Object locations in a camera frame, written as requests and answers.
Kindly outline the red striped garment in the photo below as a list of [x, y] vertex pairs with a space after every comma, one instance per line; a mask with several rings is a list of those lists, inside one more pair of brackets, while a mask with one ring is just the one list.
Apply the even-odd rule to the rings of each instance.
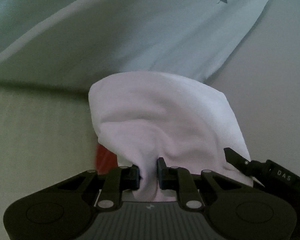
[[95, 169], [99, 175], [107, 174], [111, 169], [118, 167], [117, 155], [103, 145], [96, 146]]

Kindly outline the white cloth garment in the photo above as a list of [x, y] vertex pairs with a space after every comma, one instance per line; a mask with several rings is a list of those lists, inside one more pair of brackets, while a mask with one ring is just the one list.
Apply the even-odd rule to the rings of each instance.
[[246, 159], [250, 154], [227, 98], [210, 86], [167, 73], [119, 73], [91, 86], [89, 106], [98, 142], [117, 155], [119, 165], [140, 169], [139, 189], [126, 191], [124, 200], [175, 200], [157, 181], [161, 157], [192, 174], [207, 169], [253, 183], [226, 162], [227, 147]]

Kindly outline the light blue carrot-print sheet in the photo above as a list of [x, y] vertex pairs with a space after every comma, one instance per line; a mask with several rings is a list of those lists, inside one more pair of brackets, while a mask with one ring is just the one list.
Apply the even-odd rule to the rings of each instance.
[[269, 0], [0, 0], [0, 82], [88, 90], [115, 73], [212, 76]]

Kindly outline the white side panel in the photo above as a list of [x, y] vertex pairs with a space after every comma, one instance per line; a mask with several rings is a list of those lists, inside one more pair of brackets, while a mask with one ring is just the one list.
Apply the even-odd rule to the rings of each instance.
[[227, 97], [252, 159], [300, 176], [300, 0], [270, 0], [207, 84]]

